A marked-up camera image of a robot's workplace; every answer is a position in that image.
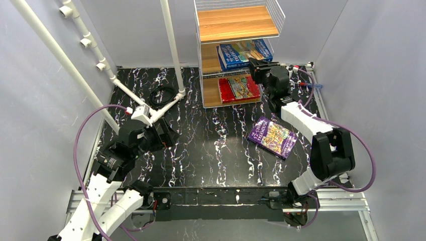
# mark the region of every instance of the coiled black cable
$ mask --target coiled black cable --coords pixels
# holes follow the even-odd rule
[[[160,92],[160,91],[169,92],[171,95],[167,100],[164,100],[164,101],[159,103],[159,102],[157,102],[156,97],[157,97],[157,93]],[[161,84],[156,89],[151,91],[151,95],[149,96],[149,105],[153,109],[160,109],[163,106],[167,105],[168,103],[172,102],[174,100],[175,96],[176,96],[176,92],[175,92],[173,87],[164,86],[164,85]]]

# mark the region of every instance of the black marble floor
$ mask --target black marble floor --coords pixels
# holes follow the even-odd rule
[[[270,112],[265,96],[259,103],[204,109],[198,68],[182,68],[181,72],[187,96],[165,115],[171,127],[180,134],[178,142],[172,148],[141,156],[124,186],[135,179],[155,187],[286,186],[306,170],[309,142]],[[159,83],[177,89],[174,68],[120,69],[118,78],[146,102]],[[308,77],[300,72],[293,73],[292,80],[308,82]],[[292,88],[292,96],[303,102],[309,94],[307,87]],[[117,87],[110,103],[136,107],[136,103]],[[308,109],[320,115],[315,101]],[[110,109],[110,113],[120,124],[129,118],[122,110]],[[260,116],[298,134],[297,143],[286,160],[247,139]],[[104,124],[99,145],[111,140],[113,135],[112,129]]]

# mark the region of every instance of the blue book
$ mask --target blue book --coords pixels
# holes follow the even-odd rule
[[[223,61],[222,61],[222,58],[221,58],[221,56],[219,55],[219,46],[216,46],[216,51],[218,52],[218,57],[219,57],[219,63],[220,63],[220,65],[221,65],[221,70],[222,70],[222,71],[230,71],[230,70],[233,70],[232,68],[230,68],[230,69],[225,68],[224,63],[223,63]]]
[[[249,58],[272,61],[272,54],[263,39],[219,45],[219,57],[225,69],[249,66]]]

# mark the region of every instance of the book cover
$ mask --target book cover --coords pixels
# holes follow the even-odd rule
[[[216,46],[216,51],[218,52],[218,58],[219,58],[219,64],[221,65],[221,71],[230,71],[233,70],[232,68],[225,68],[224,63],[222,61],[222,58],[219,54],[219,46]]]
[[[222,103],[260,100],[260,90],[250,75],[219,79],[219,92]]]
[[[219,45],[219,57],[225,69],[249,66],[249,58],[272,61],[272,54],[263,39]]]
[[[264,116],[259,118],[248,138],[282,158],[288,157],[297,141],[296,133]]]

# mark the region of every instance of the white pvc pipe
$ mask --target white pvc pipe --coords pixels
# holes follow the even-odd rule
[[[157,111],[157,113],[151,115],[151,118],[149,119],[149,121],[153,124],[156,121],[158,121],[158,119],[160,119],[164,113],[166,113],[166,111],[168,111],[174,104],[176,104],[178,101],[180,101],[181,99],[183,99],[185,97],[185,95],[178,93],[174,100],[168,104],[166,104],[165,106],[163,106],[163,108],[159,109]]]
[[[123,85],[118,79],[115,79],[113,82],[118,88],[120,88],[124,93],[128,94],[130,98],[135,100],[139,105],[145,105],[143,100],[138,98],[131,90],[129,90],[125,85]],[[155,111],[153,108],[150,108],[149,114],[154,115],[157,111]]]
[[[102,102],[98,99],[96,94],[90,88],[90,86],[86,83],[83,76],[78,72],[77,68],[72,64],[71,60],[69,60],[68,56],[56,42],[56,40],[52,37],[31,7],[25,0],[10,0],[11,3],[15,6],[21,16],[27,21],[27,23],[33,28],[36,34],[40,37],[40,39],[44,42],[44,44],[49,48],[53,55],[55,55],[56,59],[62,64],[65,70],[71,75],[71,77],[77,82],[78,85],[83,89],[86,93],[89,100],[93,103],[96,108],[102,107]],[[120,127],[113,119],[113,117],[108,113],[106,109],[101,110],[106,122],[113,128],[113,130],[118,133]]]
[[[72,17],[75,21],[75,24],[77,25],[77,28],[80,30],[81,34],[83,34],[83,36],[89,40],[91,40],[91,44],[90,47],[93,50],[95,56],[98,58],[99,63],[104,64],[104,68],[103,69],[99,69],[99,70],[103,70],[106,72],[106,74],[108,75],[108,78],[110,78],[110,80],[118,87],[120,88],[122,91],[124,91],[124,93],[126,93],[127,95],[130,96],[130,98],[132,98],[134,101],[136,101],[139,105],[143,105],[145,104],[145,102],[143,100],[141,100],[139,98],[139,96],[135,95],[131,90],[129,90],[125,85],[123,85],[120,80],[117,79],[116,75],[113,73],[113,71],[111,70],[110,64],[108,63],[108,60],[105,58],[105,56],[102,54],[102,52],[100,51],[96,40],[94,39],[93,35],[91,34],[91,32],[89,32],[89,30],[87,29],[86,25],[84,24],[83,20],[80,17],[80,13],[78,12],[77,7],[74,5],[74,3],[72,2],[72,0],[65,0],[62,2],[64,4],[64,6],[67,6],[69,8],[71,8],[73,10],[73,14]],[[153,115],[155,114],[155,110],[151,109],[150,110],[150,114]]]
[[[186,95],[185,87],[183,86],[183,79],[182,79],[182,73],[180,72],[179,58],[177,57],[176,41],[174,39],[172,18],[170,16],[168,0],[161,0],[161,9],[163,10],[164,23],[166,24],[167,37],[169,39],[170,50],[172,52],[174,70],[176,72],[177,84],[179,85],[179,93],[185,96]]]

